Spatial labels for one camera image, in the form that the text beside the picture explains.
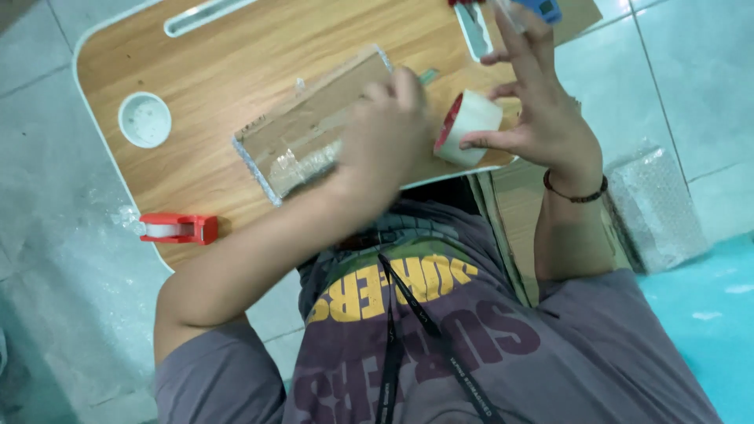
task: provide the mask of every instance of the hand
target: hand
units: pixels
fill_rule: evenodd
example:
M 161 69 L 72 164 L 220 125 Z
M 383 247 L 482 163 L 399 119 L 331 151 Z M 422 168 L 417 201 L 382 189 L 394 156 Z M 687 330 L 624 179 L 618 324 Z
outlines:
M 550 181 L 570 196 L 594 193 L 602 183 L 602 150 L 576 102 L 555 73 L 552 28 L 531 11 L 523 11 L 528 30 L 517 34 L 499 8 L 495 20 L 504 51 L 482 58 L 482 64 L 510 63 L 517 81 L 494 88 L 490 100 L 518 97 L 522 112 L 518 125 L 508 131 L 466 134 L 461 148 L 501 149 L 550 168 Z
M 395 198 L 417 158 L 431 149 L 424 88 L 410 69 L 397 69 L 388 84 L 364 88 L 343 131 L 343 151 L 333 184 L 370 215 Z

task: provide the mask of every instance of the floor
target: floor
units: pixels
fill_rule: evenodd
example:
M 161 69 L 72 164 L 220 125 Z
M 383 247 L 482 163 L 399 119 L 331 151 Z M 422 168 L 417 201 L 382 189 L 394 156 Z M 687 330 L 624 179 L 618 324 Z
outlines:
M 19 0 L 0 2 L 0 327 L 12 363 L 0 379 L 0 416 L 148 422 L 155 297 L 169 273 L 133 233 L 127 193 L 71 69 L 86 29 L 141 0 L 20 2 L 29 5 L 23 12 Z M 754 3 L 597 3 L 605 18 L 558 48 L 556 62 L 605 163 L 662 146 L 677 155 L 709 240 L 754 229 Z M 741 265 L 750 246 L 736 238 L 707 263 L 642 283 L 726 422 L 752 413 L 741 407 L 750 392 L 725 379 L 751 386 L 735 370 L 752 369 L 752 360 L 731 354 L 754 346 L 741 336 L 752 317 L 743 301 L 754 295 L 746 283 L 754 273 Z M 727 278 L 732 292 L 708 274 Z M 712 282 L 694 283 L 702 280 Z M 284 378 L 302 338 L 297 294 L 292 273 L 249 311 Z

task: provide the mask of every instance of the bracelet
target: bracelet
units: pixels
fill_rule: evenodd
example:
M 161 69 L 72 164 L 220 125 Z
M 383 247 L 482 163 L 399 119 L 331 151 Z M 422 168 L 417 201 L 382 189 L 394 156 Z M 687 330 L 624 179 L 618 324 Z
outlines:
M 589 203 L 591 201 L 597 200 L 600 196 L 602 196 L 604 192 L 608 190 L 608 177 L 605 177 L 604 174 L 602 175 L 602 186 L 599 187 L 599 191 L 594 193 L 593 195 L 588 195 L 587 197 L 568 197 L 567 195 L 558 193 L 553 188 L 553 185 L 550 184 L 550 170 L 548 169 L 544 173 L 544 187 L 562 198 L 567 198 L 571 201 L 571 203 Z

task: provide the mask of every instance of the bubble wrap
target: bubble wrap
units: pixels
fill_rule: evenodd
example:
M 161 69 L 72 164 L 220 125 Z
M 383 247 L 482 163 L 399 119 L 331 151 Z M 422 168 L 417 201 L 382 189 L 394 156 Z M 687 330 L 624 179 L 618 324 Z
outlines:
M 613 212 L 643 271 L 661 272 L 709 250 L 676 160 L 653 147 L 606 173 Z

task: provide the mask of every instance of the wooden desk surface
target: wooden desk surface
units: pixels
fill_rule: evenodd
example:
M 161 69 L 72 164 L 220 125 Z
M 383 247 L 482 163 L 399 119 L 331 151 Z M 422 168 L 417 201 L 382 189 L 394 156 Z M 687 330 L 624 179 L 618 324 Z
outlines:
M 464 89 L 514 79 L 509 66 L 472 61 L 446 0 L 258 0 L 178 38 L 164 33 L 165 20 L 200 3 L 164 0 L 95 32 L 76 65 L 139 211 L 217 215 L 221 236 L 273 209 L 230 140 L 294 95 L 297 78 L 311 81 L 376 43 L 394 65 L 439 71 L 428 88 L 438 123 Z M 157 148 L 132 145 L 118 126 L 121 102 L 136 91 L 157 94 L 170 108 L 173 128 Z M 503 106 L 510 125 L 520 104 Z M 490 152 L 480 166 L 509 161 Z M 171 267 L 205 248 L 157 244 Z

